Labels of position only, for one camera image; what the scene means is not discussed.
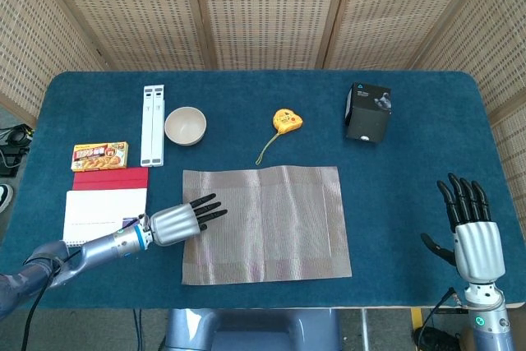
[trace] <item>red folder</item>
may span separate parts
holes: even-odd
[[[73,191],[136,189],[148,187],[148,168],[75,173]]]

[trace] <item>black box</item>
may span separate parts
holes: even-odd
[[[391,90],[355,82],[347,96],[347,137],[376,143],[383,140],[391,115]]]

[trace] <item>product box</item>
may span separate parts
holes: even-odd
[[[391,90],[355,82],[347,96],[347,137],[363,141],[383,140],[391,115]]]
[[[124,169],[128,159],[128,143],[78,144],[73,147],[72,170]]]

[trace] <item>robotic hand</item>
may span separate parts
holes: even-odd
[[[429,250],[457,268],[469,286],[465,289],[469,318],[478,351],[513,351],[504,294],[495,282],[505,273],[501,235],[491,221],[486,193],[476,182],[448,174],[454,193],[438,181],[444,197],[454,252],[422,233]]]
[[[18,273],[0,274],[0,321],[41,289],[64,285],[96,266],[146,250],[152,242],[164,247],[200,234],[206,222],[227,214],[226,210],[210,212],[221,202],[202,206],[214,198],[213,193],[151,217],[139,215],[117,232],[87,242],[73,255],[62,240],[36,248]],[[81,256],[73,265],[70,260],[76,254]]]

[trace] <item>white bowl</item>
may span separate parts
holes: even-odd
[[[175,109],[164,121],[164,133],[179,145],[196,144],[205,135],[205,130],[205,115],[193,107]]]

